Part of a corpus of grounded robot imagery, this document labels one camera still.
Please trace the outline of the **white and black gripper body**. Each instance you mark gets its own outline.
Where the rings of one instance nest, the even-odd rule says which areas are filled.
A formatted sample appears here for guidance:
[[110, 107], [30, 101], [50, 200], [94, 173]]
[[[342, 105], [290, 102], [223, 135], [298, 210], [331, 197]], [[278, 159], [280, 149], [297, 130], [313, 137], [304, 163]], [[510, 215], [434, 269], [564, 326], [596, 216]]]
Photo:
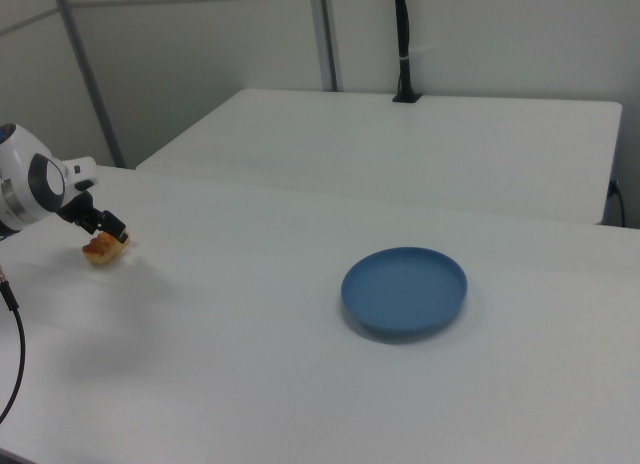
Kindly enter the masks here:
[[89, 190], [97, 182], [97, 164], [91, 157], [62, 162], [64, 197], [57, 215], [77, 226], [98, 226], [102, 212], [93, 204]]

